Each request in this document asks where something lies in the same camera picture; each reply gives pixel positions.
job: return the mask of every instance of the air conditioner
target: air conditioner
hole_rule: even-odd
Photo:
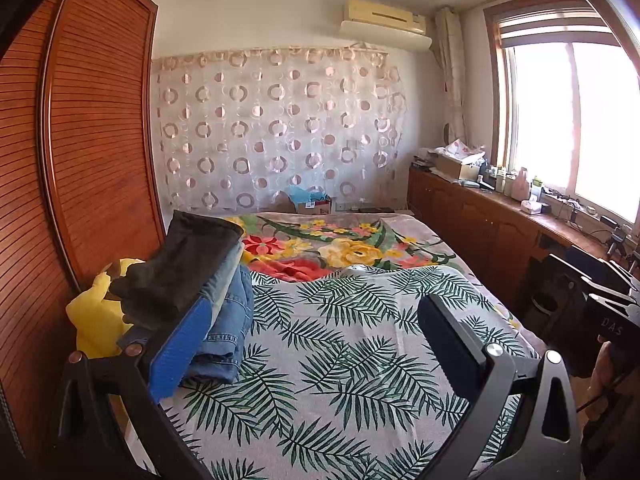
[[[408,10],[365,0],[347,0],[340,35],[352,40],[405,50],[424,51],[431,46],[427,22]]]

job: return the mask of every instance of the black robotic device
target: black robotic device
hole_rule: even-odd
[[[460,423],[417,476],[462,480],[477,463],[509,395],[520,394],[511,429],[483,480],[580,477],[580,435],[569,379],[560,354],[512,357],[481,341],[452,316],[437,296],[425,296],[418,323],[453,391],[469,401]],[[194,457],[148,394],[150,363],[179,320],[154,335],[142,352],[87,359],[75,352],[65,366],[54,412],[51,472],[59,478],[205,480]],[[158,476],[139,468],[117,427],[108,394],[120,395]]]

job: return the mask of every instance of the window pane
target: window pane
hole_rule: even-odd
[[[513,47],[518,131],[514,169],[549,186],[569,184],[574,148],[571,64],[564,43]]]
[[[575,192],[634,222],[640,200],[636,70],[618,46],[574,43],[574,52],[582,116]]]

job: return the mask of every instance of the roller shade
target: roller shade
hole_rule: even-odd
[[[604,43],[618,46],[600,15],[584,2],[531,6],[495,17],[502,48],[532,43]]]

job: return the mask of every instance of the black garment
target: black garment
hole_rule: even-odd
[[[128,322],[156,330],[191,307],[241,236],[242,228],[226,220],[174,211],[158,254],[130,266],[109,290],[121,298]]]

